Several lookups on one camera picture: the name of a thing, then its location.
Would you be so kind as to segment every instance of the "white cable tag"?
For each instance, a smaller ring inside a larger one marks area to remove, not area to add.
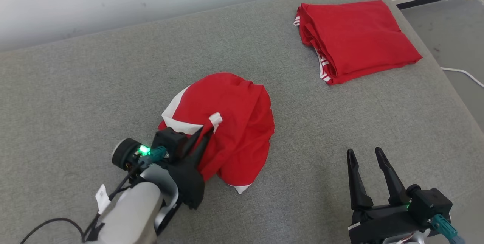
[[[102,214],[104,210],[106,210],[107,206],[109,206],[111,203],[104,184],[101,184],[101,187],[99,187],[99,190],[96,193],[96,201],[97,207],[99,208],[99,214]]]

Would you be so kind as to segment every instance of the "gray table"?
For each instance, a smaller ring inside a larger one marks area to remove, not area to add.
[[[58,216],[85,227],[99,186],[112,191],[124,176],[110,162],[116,143],[149,144],[176,93],[221,71],[269,92],[267,163],[242,195],[209,180],[199,209],[182,207],[159,242],[347,244],[348,148],[375,204],[388,198],[380,146],[406,186],[438,188],[454,202],[453,217],[472,212],[466,205],[482,198],[484,135],[390,0],[423,59],[332,87],[318,77],[316,54],[292,25],[296,8],[356,1],[261,0],[0,54],[0,242]],[[30,241],[76,242],[66,223]]]

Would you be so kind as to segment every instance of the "black cable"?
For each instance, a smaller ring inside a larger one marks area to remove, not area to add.
[[[112,192],[110,195],[109,195],[109,200],[113,200],[114,197],[116,196],[117,193],[119,192],[122,192],[126,189],[129,188],[128,187],[125,187],[123,188],[123,185],[128,181],[128,179],[138,170],[138,168],[140,168],[141,165],[143,165],[144,162],[140,162],[138,163],[137,165],[135,165],[133,167],[133,169],[128,173],[128,175],[126,175],[126,177],[124,177],[124,179],[121,181],[121,183],[118,185],[118,187],[116,187],[116,189],[114,190],[114,192]],[[42,224],[38,225],[37,227],[34,228],[34,230],[31,230],[31,232],[29,234],[27,234],[24,239],[20,242],[20,244],[24,244],[27,239],[29,239],[29,237],[34,234],[38,229],[40,229],[41,227],[43,227],[44,225],[47,225],[49,223],[52,223],[52,222],[55,222],[55,221],[67,221],[69,222],[70,224],[74,225],[74,227],[76,227],[76,229],[79,231],[79,233],[81,234],[81,242],[82,243],[85,243],[86,242],[86,237],[88,235],[88,233],[96,226],[97,224],[97,221],[99,219],[101,215],[99,213],[96,214],[96,216],[92,219],[91,223],[89,224],[89,226],[86,228],[85,231],[83,231],[81,229],[81,227],[76,223],[74,222],[73,220],[70,220],[68,218],[53,218],[53,219],[50,219],[50,220],[47,220],[45,222],[43,222]]]
[[[26,237],[24,237],[24,239],[23,239],[23,240],[20,242],[20,244],[24,244],[24,243],[27,241],[27,239],[28,239],[28,238],[29,238],[29,237],[30,237],[30,236],[31,236],[33,233],[35,233],[35,232],[36,232],[38,229],[40,229],[42,226],[47,225],[47,224],[49,224],[49,223],[52,223],[52,222],[54,222],[54,221],[62,221],[62,220],[63,220],[63,221],[67,221],[67,222],[69,222],[70,224],[74,225],[74,227],[76,227],[76,229],[77,229],[77,230],[79,231],[79,233],[81,234],[81,239],[82,239],[82,242],[84,243],[84,242],[85,242],[85,241],[84,241],[84,233],[83,233],[83,231],[82,231],[81,227],[80,227],[80,226],[79,226],[79,225],[78,225],[76,222],[74,222],[74,221],[72,221],[72,220],[70,220],[70,219],[68,219],[68,218],[53,218],[53,219],[50,219],[50,220],[47,220],[47,221],[43,222],[41,225],[38,225],[37,227],[35,227],[35,229],[34,229],[34,230],[31,230],[31,232],[30,232],[30,233],[29,233],[29,234],[28,234]]]

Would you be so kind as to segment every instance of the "white cable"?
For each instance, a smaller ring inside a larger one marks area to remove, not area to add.
[[[461,72],[472,78],[473,81],[475,81],[477,84],[479,84],[480,87],[484,88],[484,84],[482,84],[479,80],[477,80],[473,75],[469,74],[467,71],[460,70],[460,69],[454,69],[454,68],[445,68],[441,67],[442,70],[444,71],[452,71],[452,72]]]

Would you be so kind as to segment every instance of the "teal cable connector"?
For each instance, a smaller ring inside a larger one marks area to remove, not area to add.
[[[435,215],[431,224],[437,232],[447,238],[450,244],[465,244],[464,239],[457,235],[457,230],[442,215]]]

